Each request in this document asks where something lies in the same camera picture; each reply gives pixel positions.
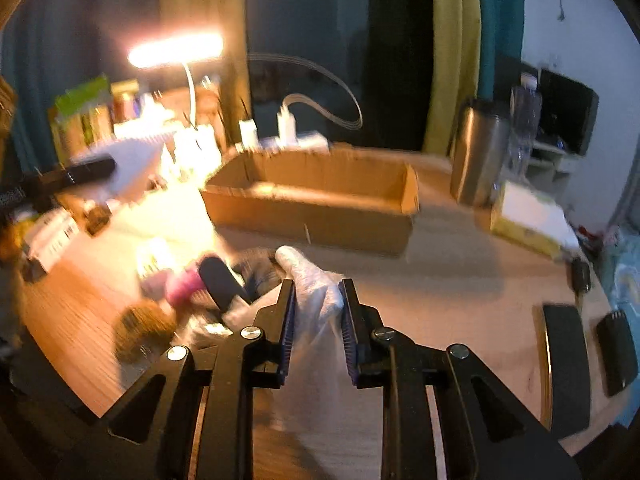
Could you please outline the steel travel mug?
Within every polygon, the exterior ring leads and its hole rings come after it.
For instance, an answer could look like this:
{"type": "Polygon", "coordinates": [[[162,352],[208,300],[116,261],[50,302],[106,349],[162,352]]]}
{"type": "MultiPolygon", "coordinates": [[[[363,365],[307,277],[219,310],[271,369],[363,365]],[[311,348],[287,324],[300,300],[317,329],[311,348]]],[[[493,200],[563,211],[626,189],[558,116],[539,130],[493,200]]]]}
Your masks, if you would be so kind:
{"type": "Polygon", "coordinates": [[[506,104],[483,99],[462,107],[454,137],[450,194],[458,204],[484,207],[506,157],[511,131],[506,104]]]}

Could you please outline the yellow tissue pack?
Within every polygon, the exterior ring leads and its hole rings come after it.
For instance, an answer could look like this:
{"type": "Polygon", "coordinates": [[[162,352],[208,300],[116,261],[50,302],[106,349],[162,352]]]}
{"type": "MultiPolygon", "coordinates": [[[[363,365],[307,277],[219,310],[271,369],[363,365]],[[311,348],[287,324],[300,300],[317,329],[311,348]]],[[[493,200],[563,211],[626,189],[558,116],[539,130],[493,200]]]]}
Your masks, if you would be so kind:
{"type": "Polygon", "coordinates": [[[513,181],[503,183],[491,207],[489,229],[552,260],[580,254],[577,236],[560,205],[550,196],[513,181]]]}

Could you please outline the green snack bag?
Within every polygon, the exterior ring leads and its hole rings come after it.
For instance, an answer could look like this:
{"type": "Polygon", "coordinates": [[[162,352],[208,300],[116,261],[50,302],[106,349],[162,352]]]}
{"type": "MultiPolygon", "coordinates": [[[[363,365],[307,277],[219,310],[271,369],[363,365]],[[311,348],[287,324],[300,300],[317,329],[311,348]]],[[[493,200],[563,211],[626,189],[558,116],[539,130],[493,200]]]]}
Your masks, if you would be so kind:
{"type": "Polygon", "coordinates": [[[114,138],[112,102],[111,84],[104,74],[55,98],[48,119],[61,164],[93,144],[114,138]]]}

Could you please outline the black smartphone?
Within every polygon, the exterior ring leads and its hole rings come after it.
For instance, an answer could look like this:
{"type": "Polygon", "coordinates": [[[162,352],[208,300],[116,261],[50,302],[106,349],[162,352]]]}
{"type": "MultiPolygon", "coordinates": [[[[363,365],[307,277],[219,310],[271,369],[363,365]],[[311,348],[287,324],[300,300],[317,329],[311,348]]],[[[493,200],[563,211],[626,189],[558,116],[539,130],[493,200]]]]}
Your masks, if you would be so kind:
{"type": "Polygon", "coordinates": [[[561,440],[590,425],[591,382],[584,326],[576,307],[544,304],[550,432],[561,440]]]}

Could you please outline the white usb charger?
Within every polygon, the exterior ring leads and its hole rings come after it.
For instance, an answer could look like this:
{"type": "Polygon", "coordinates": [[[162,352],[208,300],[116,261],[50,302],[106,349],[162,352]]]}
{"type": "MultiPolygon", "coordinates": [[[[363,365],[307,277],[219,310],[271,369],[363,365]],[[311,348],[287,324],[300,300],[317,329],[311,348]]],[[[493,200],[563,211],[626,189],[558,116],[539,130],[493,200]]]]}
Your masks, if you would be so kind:
{"type": "Polygon", "coordinates": [[[279,139],[284,144],[294,144],[297,142],[296,120],[294,115],[284,104],[281,105],[277,114],[279,139]]]}

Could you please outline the brown scrubby ball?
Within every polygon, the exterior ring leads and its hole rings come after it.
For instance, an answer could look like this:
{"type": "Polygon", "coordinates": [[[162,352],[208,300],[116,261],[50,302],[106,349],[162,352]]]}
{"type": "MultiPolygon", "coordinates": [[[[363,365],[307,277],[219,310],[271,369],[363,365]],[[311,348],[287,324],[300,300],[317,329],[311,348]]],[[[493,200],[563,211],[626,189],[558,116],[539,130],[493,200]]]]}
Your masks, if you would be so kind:
{"type": "Polygon", "coordinates": [[[175,315],[156,301],[141,299],[126,307],[113,326],[114,356],[131,364],[151,350],[166,349],[176,330],[175,315]]]}

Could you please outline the white cloth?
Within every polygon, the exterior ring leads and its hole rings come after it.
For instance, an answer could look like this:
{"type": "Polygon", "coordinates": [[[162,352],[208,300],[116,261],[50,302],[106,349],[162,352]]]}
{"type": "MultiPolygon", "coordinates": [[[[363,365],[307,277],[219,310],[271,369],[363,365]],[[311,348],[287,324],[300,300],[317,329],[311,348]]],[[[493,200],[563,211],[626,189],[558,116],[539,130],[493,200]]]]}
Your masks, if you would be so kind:
{"type": "Polygon", "coordinates": [[[274,260],[295,286],[295,330],[283,387],[255,394],[258,479],[376,479],[382,392],[352,385],[341,331],[341,275],[291,246],[274,260]]]}

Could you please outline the clear water bottle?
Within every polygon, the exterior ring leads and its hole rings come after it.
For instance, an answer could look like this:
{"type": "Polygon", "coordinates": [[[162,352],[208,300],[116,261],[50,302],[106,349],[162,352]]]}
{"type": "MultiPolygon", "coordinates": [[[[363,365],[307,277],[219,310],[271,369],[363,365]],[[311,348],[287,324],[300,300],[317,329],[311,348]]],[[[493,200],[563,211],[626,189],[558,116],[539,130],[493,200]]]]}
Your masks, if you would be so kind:
{"type": "Polygon", "coordinates": [[[509,144],[509,168],[512,174],[523,180],[533,145],[538,133],[542,96],[538,92],[535,75],[523,72],[520,83],[511,90],[511,135],[509,144]]]}

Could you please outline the cardboard box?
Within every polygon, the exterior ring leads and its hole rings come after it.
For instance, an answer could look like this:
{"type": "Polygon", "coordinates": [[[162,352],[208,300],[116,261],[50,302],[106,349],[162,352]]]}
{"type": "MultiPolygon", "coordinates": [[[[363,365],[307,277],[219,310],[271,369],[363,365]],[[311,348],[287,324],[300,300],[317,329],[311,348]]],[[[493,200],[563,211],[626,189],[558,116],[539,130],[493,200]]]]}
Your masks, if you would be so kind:
{"type": "Polygon", "coordinates": [[[413,167],[356,148],[245,151],[200,193],[217,228],[390,256],[405,251],[420,209],[413,167]]]}

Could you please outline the black television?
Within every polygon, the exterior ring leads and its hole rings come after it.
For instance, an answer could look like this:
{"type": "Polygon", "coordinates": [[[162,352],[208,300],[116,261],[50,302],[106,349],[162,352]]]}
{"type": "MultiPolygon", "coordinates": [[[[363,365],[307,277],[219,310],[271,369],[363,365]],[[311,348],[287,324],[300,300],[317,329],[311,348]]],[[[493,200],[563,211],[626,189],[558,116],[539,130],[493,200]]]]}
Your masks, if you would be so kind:
{"type": "Polygon", "coordinates": [[[542,68],[538,75],[542,105],[536,140],[579,156],[587,154],[599,96],[574,79],[542,68]]]}

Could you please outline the black car key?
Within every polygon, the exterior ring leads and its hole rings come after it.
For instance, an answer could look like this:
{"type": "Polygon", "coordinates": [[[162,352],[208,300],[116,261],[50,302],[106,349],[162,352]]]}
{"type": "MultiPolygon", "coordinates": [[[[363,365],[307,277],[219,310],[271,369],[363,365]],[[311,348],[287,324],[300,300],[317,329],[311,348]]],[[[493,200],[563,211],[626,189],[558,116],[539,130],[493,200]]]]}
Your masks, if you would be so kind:
{"type": "Polygon", "coordinates": [[[574,258],[570,262],[570,284],[576,296],[582,296],[590,292],[591,274],[587,261],[581,258],[574,258]]]}

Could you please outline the white desk lamp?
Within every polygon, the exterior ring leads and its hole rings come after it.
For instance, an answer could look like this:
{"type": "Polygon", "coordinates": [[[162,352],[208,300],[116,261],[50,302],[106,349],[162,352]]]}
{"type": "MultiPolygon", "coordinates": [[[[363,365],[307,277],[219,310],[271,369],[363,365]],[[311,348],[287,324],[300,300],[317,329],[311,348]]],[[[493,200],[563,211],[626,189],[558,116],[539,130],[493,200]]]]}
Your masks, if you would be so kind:
{"type": "Polygon", "coordinates": [[[156,38],[132,47],[128,62],[138,70],[181,66],[186,73],[189,90],[188,124],[198,130],[198,116],[206,118],[206,126],[213,128],[216,148],[224,154],[228,148],[221,104],[221,76],[209,79],[199,87],[195,84],[191,66],[217,62],[224,53],[224,40],[216,29],[183,30],[178,34],[156,38]]]}

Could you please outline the grey sock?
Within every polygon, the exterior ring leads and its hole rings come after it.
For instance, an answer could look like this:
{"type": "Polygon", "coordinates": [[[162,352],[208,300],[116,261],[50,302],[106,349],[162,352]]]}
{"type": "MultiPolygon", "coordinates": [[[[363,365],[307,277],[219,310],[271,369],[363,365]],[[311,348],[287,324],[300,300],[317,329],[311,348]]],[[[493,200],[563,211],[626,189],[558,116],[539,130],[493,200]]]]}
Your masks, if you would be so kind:
{"type": "Polygon", "coordinates": [[[231,264],[208,256],[200,262],[198,275],[218,310],[226,313],[235,297],[251,304],[280,285],[278,269],[273,250],[254,248],[235,254],[231,264]]]}

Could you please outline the pink plush keychain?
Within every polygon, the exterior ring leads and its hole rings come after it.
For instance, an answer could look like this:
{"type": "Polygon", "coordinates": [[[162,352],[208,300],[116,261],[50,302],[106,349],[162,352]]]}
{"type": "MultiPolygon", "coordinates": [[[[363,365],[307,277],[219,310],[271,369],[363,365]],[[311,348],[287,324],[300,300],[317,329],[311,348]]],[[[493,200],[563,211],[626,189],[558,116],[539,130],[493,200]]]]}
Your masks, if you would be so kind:
{"type": "Polygon", "coordinates": [[[196,292],[205,289],[196,266],[185,269],[163,269],[139,280],[143,296],[154,301],[165,300],[171,307],[187,304],[196,292]]]}

